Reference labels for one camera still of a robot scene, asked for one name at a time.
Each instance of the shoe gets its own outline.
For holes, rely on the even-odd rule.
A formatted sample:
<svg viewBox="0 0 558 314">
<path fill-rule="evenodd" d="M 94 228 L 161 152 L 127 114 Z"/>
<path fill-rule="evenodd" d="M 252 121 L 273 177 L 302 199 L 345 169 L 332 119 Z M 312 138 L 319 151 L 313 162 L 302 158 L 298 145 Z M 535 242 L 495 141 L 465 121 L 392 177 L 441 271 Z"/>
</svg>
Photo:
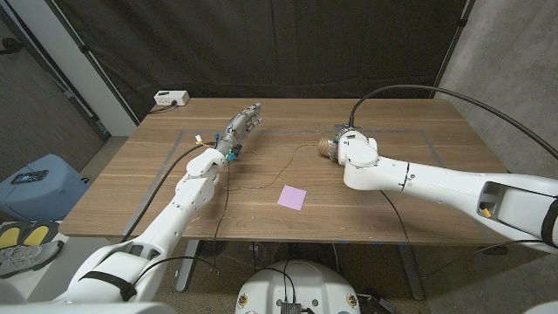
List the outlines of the shoe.
<svg viewBox="0 0 558 314">
<path fill-rule="evenodd" d="M 26 270 L 40 270 L 50 263 L 64 247 L 62 241 L 38 246 L 16 246 L 0 250 L 0 278 L 14 276 Z"/>
</svg>

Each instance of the pink sticky note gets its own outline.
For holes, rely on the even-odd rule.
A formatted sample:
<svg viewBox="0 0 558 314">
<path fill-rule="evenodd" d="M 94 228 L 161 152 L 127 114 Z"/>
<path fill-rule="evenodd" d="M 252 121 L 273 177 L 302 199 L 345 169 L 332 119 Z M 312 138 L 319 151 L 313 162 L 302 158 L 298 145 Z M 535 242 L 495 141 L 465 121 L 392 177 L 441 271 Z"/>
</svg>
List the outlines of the pink sticky note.
<svg viewBox="0 0 558 314">
<path fill-rule="evenodd" d="M 287 208 L 301 210 L 303 209 L 304 197 L 306 197 L 306 191 L 285 185 L 277 204 Z"/>
</svg>

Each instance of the table leg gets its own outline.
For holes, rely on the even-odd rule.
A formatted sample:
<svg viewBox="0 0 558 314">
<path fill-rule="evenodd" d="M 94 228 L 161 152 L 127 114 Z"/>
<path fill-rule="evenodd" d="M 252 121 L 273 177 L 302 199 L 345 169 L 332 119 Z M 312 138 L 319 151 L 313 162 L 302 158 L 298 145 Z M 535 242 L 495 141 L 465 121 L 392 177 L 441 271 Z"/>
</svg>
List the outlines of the table leg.
<svg viewBox="0 0 558 314">
<path fill-rule="evenodd" d="M 409 245 L 398 245 L 398 251 L 403 261 L 407 281 L 411 287 L 412 297 L 415 300 L 424 299 L 425 293 L 422 290 L 422 283 L 420 282 L 419 271 L 417 270 L 417 262 L 411 247 Z"/>
<path fill-rule="evenodd" d="M 186 250 L 184 251 L 184 256 L 195 256 L 198 250 L 198 243 L 200 240 L 188 240 L 186 245 Z M 184 292 L 188 289 L 190 284 L 190 277 L 194 272 L 195 260 L 185 259 L 182 261 L 180 270 L 178 272 L 178 277 L 176 278 L 176 290 L 178 292 Z"/>
</svg>

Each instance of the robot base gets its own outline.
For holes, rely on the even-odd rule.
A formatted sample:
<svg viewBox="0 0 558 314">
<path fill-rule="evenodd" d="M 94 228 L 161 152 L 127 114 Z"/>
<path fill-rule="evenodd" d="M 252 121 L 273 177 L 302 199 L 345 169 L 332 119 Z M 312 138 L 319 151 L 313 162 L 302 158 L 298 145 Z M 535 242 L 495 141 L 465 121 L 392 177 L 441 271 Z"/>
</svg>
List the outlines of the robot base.
<svg viewBox="0 0 558 314">
<path fill-rule="evenodd" d="M 283 271 L 285 263 L 275 263 L 269 268 Z M 360 313 L 354 289 L 335 271 L 318 263 L 293 260 L 287 264 L 285 273 L 295 285 L 295 302 L 289 279 L 283 278 L 281 272 L 263 269 L 242 286 L 236 299 L 235 313 L 301 313 L 301 309 L 308 313 Z"/>
</svg>

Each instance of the blue bin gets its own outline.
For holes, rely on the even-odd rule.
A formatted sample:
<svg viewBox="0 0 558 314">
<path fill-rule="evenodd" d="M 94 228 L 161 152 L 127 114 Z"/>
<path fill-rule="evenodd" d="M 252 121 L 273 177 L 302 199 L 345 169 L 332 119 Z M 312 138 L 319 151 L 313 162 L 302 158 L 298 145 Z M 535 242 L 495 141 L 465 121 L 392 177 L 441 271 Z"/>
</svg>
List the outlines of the blue bin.
<svg viewBox="0 0 558 314">
<path fill-rule="evenodd" d="M 12 184 L 18 174 L 48 170 L 41 181 Z M 54 154 L 21 168 L 0 183 L 0 211 L 19 221 L 62 220 L 88 188 L 82 176 Z"/>
</svg>

